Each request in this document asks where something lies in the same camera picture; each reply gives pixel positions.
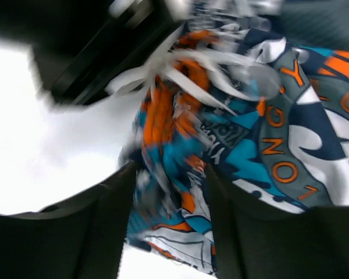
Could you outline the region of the colourful patterned shorts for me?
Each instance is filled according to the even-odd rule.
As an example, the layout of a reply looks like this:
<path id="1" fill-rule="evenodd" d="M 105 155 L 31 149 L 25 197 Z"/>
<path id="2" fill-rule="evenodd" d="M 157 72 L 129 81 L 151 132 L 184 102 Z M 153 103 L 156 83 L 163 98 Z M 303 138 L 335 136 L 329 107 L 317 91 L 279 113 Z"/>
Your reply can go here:
<path id="1" fill-rule="evenodd" d="M 138 86 L 130 246 L 218 277 L 207 165 L 287 213 L 349 207 L 349 1 L 189 1 L 111 82 Z"/>

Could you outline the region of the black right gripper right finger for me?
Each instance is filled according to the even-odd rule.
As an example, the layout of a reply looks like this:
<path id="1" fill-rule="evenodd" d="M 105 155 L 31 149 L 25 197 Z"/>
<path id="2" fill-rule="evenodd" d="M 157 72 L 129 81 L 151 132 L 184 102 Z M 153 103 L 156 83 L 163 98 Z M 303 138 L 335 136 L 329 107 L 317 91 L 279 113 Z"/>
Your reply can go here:
<path id="1" fill-rule="evenodd" d="M 219 278 L 349 278 L 349 207 L 291 214 L 205 174 Z"/>

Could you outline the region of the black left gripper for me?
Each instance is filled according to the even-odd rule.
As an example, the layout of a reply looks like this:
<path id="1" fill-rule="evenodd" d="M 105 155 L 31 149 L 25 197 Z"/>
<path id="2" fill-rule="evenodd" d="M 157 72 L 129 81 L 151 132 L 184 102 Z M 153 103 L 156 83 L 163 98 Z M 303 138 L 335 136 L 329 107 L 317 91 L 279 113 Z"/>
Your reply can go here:
<path id="1" fill-rule="evenodd" d="M 0 1 L 0 39 L 31 46 L 54 104 L 88 106 L 185 18 L 182 1 Z"/>

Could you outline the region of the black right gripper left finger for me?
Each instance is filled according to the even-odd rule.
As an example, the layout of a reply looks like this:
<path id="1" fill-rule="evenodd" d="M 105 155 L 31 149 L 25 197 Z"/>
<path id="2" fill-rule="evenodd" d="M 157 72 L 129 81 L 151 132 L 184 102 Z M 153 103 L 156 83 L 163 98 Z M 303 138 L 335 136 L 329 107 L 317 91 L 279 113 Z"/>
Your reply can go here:
<path id="1" fill-rule="evenodd" d="M 40 212 L 0 215 L 0 278 L 116 278 L 136 165 Z"/>

